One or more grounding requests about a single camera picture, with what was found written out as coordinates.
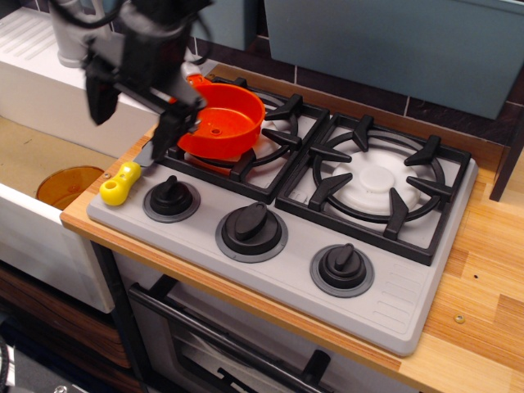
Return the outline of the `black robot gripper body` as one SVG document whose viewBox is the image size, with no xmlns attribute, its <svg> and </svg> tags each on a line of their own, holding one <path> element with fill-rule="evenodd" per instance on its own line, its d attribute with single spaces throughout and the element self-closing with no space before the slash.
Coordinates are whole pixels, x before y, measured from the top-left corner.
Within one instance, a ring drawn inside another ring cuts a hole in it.
<svg viewBox="0 0 524 393">
<path fill-rule="evenodd" d="M 161 114 L 169 109 L 157 93 L 173 98 L 176 111 L 201 111 L 206 101 L 182 76 L 189 29 L 153 35 L 130 28 L 109 39 L 97 38 L 88 46 L 86 78 L 98 77 L 121 93 Z"/>
</svg>

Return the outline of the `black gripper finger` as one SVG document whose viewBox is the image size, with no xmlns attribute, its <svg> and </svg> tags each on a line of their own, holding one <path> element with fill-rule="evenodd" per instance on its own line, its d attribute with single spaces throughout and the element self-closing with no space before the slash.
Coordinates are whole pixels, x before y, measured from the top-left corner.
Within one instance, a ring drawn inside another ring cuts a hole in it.
<svg viewBox="0 0 524 393">
<path fill-rule="evenodd" d="M 151 159 L 162 160 L 166 152 L 187 133 L 193 132 L 197 121 L 196 111 L 165 111 L 151 138 Z"/>
<path fill-rule="evenodd" d="M 98 77 L 86 78 L 89 113 L 96 125 L 108 121 L 115 113 L 120 92 L 113 84 Z"/>
</svg>

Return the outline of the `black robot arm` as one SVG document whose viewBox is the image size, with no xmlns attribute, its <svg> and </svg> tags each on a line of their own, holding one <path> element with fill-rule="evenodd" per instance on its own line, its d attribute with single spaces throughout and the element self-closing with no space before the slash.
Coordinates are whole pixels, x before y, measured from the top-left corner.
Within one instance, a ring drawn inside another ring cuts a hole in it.
<svg viewBox="0 0 524 393">
<path fill-rule="evenodd" d="M 52 26 L 62 65 L 85 72 L 89 113 L 103 124 L 121 93 L 158 114 L 151 141 L 137 162 L 148 167 L 198 126 L 206 100 L 191 87 L 183 65 L 192 25 L 207 1 L 117 1 L 105 11 L 93 2 L 51 1 Z"/>
</svg>

